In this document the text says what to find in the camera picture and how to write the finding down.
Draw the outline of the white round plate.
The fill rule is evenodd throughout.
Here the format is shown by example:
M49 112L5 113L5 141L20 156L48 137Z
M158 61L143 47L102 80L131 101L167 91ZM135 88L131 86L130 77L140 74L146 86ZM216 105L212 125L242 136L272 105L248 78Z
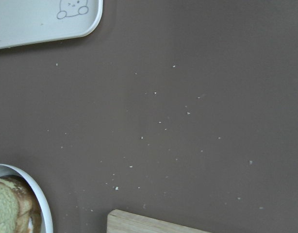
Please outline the white round plate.
M31 187L41 208L41 233L53 233L53 222L47 199L38 183L25 171L18 167L0 164L0 176L16 175L22 177Z

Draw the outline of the bread slice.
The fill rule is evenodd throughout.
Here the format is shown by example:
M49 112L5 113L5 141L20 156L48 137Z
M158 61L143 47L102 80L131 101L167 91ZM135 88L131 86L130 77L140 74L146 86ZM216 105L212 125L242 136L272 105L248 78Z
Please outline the bread slice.
M0 233L14 233L17 227L19 203L15 193L0 182Z
M17 227L15 233L39 233L41 231L41 208L31 187L19 176L0 177L15 193L19 203Z

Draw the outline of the cream rabbit tray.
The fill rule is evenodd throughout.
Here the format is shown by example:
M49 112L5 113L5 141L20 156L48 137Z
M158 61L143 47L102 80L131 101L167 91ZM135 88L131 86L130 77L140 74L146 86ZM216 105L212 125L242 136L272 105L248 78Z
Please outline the cream rabbit tray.
M0 0L0 49L87 36L101 0Z

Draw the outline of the wooden cutting board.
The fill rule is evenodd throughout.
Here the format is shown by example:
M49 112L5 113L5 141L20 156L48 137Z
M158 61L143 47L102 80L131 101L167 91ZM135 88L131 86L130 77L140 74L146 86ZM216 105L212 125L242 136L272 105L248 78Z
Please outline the wooden cutting board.
M107 216L107 233L205 233L194 229L122 210L112 210Z

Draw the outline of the bread slice under egg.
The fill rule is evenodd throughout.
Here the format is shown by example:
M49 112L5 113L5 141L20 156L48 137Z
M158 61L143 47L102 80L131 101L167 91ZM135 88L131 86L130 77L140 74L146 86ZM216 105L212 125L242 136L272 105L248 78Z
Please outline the bread slice under egg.
M19 176L0 177L15 193L19 203L17 227L15 233L39 233L41 231L41 208L31 187Z

